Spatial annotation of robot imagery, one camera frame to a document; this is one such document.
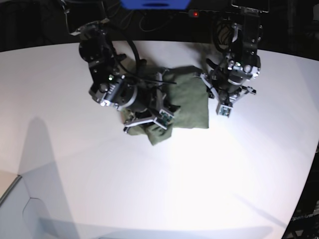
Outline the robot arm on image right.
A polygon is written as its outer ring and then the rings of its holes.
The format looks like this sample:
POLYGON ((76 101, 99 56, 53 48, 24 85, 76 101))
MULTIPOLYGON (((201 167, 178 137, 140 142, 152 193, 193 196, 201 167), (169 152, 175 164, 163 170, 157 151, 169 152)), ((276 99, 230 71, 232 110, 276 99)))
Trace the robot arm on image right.
POLYGON ((262 13, 268 13, 268 0, 232 0, 231 6, 239 9, 239 17, 232 22, 230 39, 222 50, 223 58, 218 63, 206 59, 211 68, 201 73, 200 78, 207 87, 209 96, 218 101, 216 113, 229 117, 236 102, 249 94, 256 94, 245 82, 256 79, 261 70, 257 54, 262 38, 262 13))

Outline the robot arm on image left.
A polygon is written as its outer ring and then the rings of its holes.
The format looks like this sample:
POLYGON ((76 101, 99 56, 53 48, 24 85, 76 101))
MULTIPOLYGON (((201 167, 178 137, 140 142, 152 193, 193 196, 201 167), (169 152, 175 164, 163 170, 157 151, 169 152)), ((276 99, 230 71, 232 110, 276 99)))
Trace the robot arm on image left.
POLYGON ((126 34, 114 25, 106 11, 104 0, 61 0, 68 33, 79 36, 79 54, 87 62, 93 80, 89 94, 103 107, 126 111, 124 132, 136 126, 155 124, 167 130, 174 119, 177 106, 167 102, 162 88, 171 84, 165 81, 165 72, 148 74, 147 61, 141 59, 134 42, 125 37, 130 46, 135 67, 128 70, 110 38, 110 32, 126 34))

